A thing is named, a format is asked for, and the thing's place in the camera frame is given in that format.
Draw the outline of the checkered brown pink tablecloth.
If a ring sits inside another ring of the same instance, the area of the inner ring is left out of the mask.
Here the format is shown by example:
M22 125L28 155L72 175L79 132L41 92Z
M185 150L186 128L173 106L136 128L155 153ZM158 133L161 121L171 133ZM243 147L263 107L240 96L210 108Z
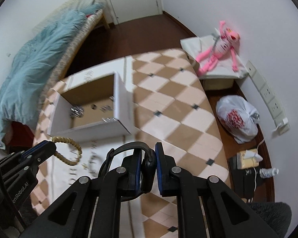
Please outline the checkered brown pink tablecloth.
M121 136L123 143L139 140L153 147L161 142L165 154L174 157L180 167L203 178L215 175L229 184L216 118L188 56L180 49L116 59L59 81L47 93L34 143L48 139L47 129L57 94L113 71L120 74L126 89L133 93L131 113L135 134ZM30 195L38 213L51 204L47 161L40 165L39 183Z

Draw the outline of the white printed paper bag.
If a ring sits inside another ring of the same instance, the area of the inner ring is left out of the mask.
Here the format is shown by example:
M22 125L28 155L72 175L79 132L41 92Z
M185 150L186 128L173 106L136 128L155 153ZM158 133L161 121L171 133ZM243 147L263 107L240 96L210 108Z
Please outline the white printed paper bag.
M106 140L90 141L82 143L82 158L75 166L69 166L59 159L53 157L47 161L48 166L48 200L53 203L71 184L82 176L88 176L91 179L97 178L101 165L106 160L106 155L113 147L123 144L124 138L110 138ZM147 153L143 150L130 149L121 152L112 159L110 169L122 166L124 157L133 154L133 151L142 152L141 160L141 191L145 187L144 168L147 160ZM146 220L141 212L141 201L138 197L123 197L129 201L122 202L120 212L120 237L145 237L143 222Z

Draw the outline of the teal blanket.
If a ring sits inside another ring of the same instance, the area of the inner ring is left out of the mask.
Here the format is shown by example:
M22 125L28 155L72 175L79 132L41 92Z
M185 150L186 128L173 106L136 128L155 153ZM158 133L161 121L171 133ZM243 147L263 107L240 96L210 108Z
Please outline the teal blanket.
M43 89L88 16L104 8L104 3L71 9L46 25L15 55L11 71L0 88L0 149L5 149L5 136L11 122L35 127L39 117L39 102Z

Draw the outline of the tissue box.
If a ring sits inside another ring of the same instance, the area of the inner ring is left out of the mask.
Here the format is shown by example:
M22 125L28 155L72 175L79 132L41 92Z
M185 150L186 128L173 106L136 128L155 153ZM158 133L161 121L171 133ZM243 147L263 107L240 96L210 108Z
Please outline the tissue box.
M240 151L236 154L237 169L248 169L259 166L259 163L263 161L262 156L258 153L258 149L249 149Z

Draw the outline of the white cardboard box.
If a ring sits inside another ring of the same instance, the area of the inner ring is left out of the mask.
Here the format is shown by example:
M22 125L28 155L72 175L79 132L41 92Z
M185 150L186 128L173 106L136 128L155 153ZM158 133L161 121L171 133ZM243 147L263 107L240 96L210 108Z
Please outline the white cardboard box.
M47 134L87 142L130 135L130 93L118 72L57 94Z

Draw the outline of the white plastic bag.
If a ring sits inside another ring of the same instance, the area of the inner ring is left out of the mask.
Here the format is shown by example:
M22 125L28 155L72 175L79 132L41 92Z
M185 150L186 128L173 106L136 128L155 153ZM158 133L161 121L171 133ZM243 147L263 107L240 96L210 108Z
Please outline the white plastic bag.
M216 103L216 115L238 144L250 142L258 133L259 112L241 96L220 98Z

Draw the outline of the white plastic bottle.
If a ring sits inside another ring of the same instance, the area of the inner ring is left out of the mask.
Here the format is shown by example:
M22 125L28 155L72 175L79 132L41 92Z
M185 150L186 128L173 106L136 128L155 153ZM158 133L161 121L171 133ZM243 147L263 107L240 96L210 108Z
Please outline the white plastic bottle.
M278 173L279 173L279 169L277 169L277 168L269 168L269 169L261 168L259 170L259 175L262 179L272 178L275 175L277 175Z

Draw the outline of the dark fuzzy stool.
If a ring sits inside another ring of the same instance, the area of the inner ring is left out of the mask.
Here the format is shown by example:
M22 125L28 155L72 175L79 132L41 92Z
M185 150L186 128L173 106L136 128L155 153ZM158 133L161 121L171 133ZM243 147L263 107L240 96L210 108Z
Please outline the dark fuzzy stool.
M285 237L291 223L292 211L284 202L250 202L252 208L278 235Z

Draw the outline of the white power strip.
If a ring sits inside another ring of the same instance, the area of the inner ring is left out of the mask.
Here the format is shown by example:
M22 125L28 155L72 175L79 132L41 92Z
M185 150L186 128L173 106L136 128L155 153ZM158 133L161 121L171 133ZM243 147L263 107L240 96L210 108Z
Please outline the white power strip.
M261 72L248 60L245 65L248 74L262 97L269 113L275 123L273 134L282 135L290 130L290 124L285 114L285 110L271 86L268 84Z

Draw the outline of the white cloth on box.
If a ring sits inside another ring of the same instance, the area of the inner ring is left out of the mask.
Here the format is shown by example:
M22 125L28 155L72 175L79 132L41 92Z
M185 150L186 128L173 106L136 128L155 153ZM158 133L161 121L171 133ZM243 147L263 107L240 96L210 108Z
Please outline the white cloth on box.
M220 38L216 35L180 40L182 49L193 59L194 70L201 80L242 79L248 75L238 54L232 50L218 56Z

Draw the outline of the pink panther plush toy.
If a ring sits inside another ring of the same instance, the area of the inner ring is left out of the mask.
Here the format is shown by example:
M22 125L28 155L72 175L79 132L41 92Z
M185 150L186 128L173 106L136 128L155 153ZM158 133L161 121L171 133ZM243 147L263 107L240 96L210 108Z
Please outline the pink panther plush toy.
M201 77L209 71L212 71L218 64L219 60L228 52L231 53L232 70L234 72L238 72L234 45L240 42L240 35L236 31L226 27L225 24L225 20L220 21L220 35L217 37L212 47L209 47L207 50L199 53L196 56L195 60L199 63L207 59L207 62L203 66L199 66L198 70L196 71L198 77Z

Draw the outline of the bed mattress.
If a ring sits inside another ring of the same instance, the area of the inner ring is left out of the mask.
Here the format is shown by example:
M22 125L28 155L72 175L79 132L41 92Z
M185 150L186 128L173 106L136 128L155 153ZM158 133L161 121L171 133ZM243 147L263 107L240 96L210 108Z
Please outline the bed mattress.
M43 21L38 23L38 25L32 29L32 32L36 35L49 23L56 22L61 18L61 16L70 10L89 12L91 9L94 9L92 14L86 15L84 24L78 29L71 42L66 46L63 56L54 67L49 79L47 80L47 84L41 92L42 97L46 97L49 89L52 88L59 80L64 78L71 62L90 32L98 24L106 24L104 16L105 6L106 0L68 0L48 14Z

